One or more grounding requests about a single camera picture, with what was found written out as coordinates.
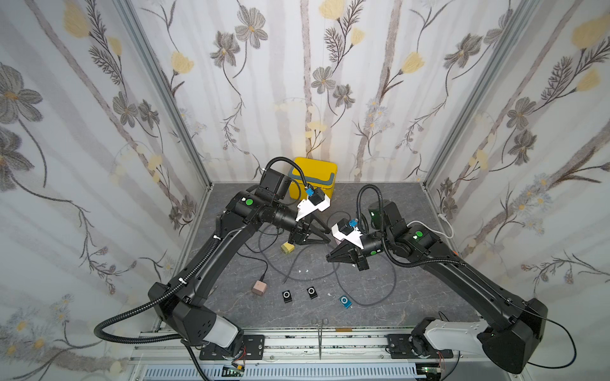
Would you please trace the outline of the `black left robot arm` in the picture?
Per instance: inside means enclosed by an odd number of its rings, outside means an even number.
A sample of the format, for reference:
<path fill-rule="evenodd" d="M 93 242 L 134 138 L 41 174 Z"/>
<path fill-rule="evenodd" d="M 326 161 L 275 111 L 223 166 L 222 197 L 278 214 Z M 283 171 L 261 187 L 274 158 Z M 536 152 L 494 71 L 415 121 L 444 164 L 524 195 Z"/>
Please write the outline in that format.
<path fill-rule="evenodd" d="M 147 303 L 100 322 L 94 328 L 95 336 L 119 344 L 178 340 L 194 364 L 199 362 L 195 348 L 205 344 L 219 348 L 224 357 L 244 356 L 243 330 L 205 306 L 211 288 L 225 267 L 264 224 L 284 230 L 289 244 L 330 243 L 330 228 L 317 216 L 317 212 L 330 206 L 329 197 L 303 179 L 305 199 L 295 208 L 285 205 L 282 201 L 291 179 L 272 168 L 277 162 L 289 164 L 300 177 L 305 176 L 295 161 L 287 157 L 271 159 L 259 184 L 238 192 L 216 217 L 214 233 L 192 260 L 166 284 L 152 285 Z M 106 331 L 106 328 L 148 310 L 155 311 L 174 332 L 157 338 L 128 338 Z"/>

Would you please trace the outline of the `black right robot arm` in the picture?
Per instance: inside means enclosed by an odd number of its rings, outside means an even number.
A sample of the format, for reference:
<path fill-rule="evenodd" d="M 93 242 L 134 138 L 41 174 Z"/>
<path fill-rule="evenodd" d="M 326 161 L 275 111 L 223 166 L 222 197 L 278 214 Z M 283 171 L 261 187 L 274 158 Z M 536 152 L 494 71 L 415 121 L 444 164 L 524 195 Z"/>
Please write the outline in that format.
<path fill-rule="evenodd" d="M 338 246 L 327 255 L 327 261 L 353 264 L 364 271 L 370 257 L 384 254 L 399 268 L 429 272 L 467 301 L 480 319 L 445 322 L 426 317 L 411 331 L 408 351 L 420 358 L 442 351 L 476 353 L 506 372 L 521 373 L 543 339 L 547 307 L 536 298 L 524 300 L 492 282 L 422 222 L 406 222 L 397 205 L 385 200 L 378 187 L 362 187 L 357 203 L 366 190 L 377 196 L 368 208 L 368 230 L 361 229 L 361 212 L 333 225 Z"/>

